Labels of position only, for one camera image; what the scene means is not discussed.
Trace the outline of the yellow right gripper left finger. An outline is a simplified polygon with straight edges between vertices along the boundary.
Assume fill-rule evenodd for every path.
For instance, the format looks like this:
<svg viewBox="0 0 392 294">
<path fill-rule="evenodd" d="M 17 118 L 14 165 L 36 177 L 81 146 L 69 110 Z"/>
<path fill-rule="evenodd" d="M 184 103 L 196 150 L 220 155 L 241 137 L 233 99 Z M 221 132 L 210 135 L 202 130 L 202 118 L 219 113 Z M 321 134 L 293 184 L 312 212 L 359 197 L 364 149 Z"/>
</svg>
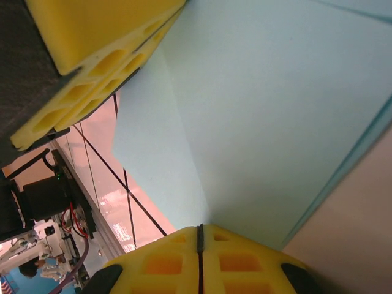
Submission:
<svg viewBox="0 0 392 294">
<path fill-rule="evenodd" d="M 186 227 L 107 262 L 82 294 L 199 294 L 197 227 Z"/>
</svg>

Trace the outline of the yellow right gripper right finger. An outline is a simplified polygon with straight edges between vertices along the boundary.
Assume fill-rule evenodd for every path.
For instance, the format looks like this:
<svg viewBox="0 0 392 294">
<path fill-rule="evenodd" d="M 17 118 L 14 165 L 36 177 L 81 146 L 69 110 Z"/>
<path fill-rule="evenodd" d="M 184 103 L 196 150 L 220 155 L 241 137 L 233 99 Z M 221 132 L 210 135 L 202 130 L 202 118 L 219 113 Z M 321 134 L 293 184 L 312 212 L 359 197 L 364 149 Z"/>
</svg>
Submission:
<svg viewBox="0 0 392 294">
<path fill-rule="evenodd" d="M 215 225 L 200 226 L 200 294 L 319 294 L 301 261 Z"/>
</svg>

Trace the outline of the light blue cloth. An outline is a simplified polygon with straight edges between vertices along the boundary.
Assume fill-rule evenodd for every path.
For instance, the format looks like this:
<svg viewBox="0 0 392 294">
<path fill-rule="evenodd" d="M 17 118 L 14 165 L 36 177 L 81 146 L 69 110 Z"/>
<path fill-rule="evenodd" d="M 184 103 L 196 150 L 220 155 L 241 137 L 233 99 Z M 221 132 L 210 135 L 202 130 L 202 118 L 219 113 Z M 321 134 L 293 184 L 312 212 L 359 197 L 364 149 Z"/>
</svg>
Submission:
<svg viewBox="0 0 392 294">
<path fill-rule="evenodd" d="M 392 0 L 190 0 L 112 152 L 176 228 L 282 249 L 392 123 Z"/>
</svg>

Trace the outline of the aluminium mounting rail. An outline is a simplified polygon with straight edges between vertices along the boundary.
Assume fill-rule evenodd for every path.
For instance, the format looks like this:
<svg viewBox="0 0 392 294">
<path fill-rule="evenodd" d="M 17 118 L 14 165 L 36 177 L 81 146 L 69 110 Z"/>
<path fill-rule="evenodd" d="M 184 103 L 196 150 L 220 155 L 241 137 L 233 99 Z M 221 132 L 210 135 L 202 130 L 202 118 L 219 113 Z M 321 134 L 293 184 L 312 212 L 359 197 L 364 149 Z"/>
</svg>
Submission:
<svg viewBox="0 0 392 294">
<path fill-rule="evenodd" d="M 58 151 L 59 156 L 64 161 L 64 164 L 67 167 L 71 177 L 73 178 L 75 185 L 80 190 L 80 194 L 82 194 L 81 197 L 77 196 L 77 202 L 81 203 L 81 207 L 86 214 L 86 221 L 89 232 L 92 231 L 92 229 L 90 228 L 91 223 L 93 222 L 95 225 L 96 231 L 92 233 L 90 239 L 95 239 L 99 243 L 100 248 L 102 249 L 107 260 L 111 260 L 116 257 L 119 257 L 122 254 L 125 254 L 122 245 L 117 240 L 107 221 L 104 219 L 103 215 L 99 211 L 98 206 L 94 203 L 93 198 L 86 190 L 85 185 L 83 184 L 80 177 L 77 175 L 77 172 L 73 168 L 70 160 L 66 156 L 60 144 L 55 140 L 52 145 L 54 149 Z"/>
</svg>

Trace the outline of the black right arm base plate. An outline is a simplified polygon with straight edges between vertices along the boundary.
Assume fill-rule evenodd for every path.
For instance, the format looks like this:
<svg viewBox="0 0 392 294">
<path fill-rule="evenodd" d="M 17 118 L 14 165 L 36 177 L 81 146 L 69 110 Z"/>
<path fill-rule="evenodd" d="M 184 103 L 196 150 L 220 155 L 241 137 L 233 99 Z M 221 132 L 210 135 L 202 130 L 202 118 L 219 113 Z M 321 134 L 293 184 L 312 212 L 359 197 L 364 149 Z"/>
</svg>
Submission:
<svg viewBox="0 0 392 294">
<path fill-rule="evenodd" d="M 72 202 L 73 211 L 78 217 L 78 223 L 83 227 L 88 238 L 93 239 L 93 234 L 96 232 L 96 224 L 92 216 L 91 205 L 59 150 L 54 149 L 51 153 L 55 162 L 55 175 L 58 178 L 59 185 L 65 192 L 65 195 L 69 200 L 68 202 Z"/>
</svg>

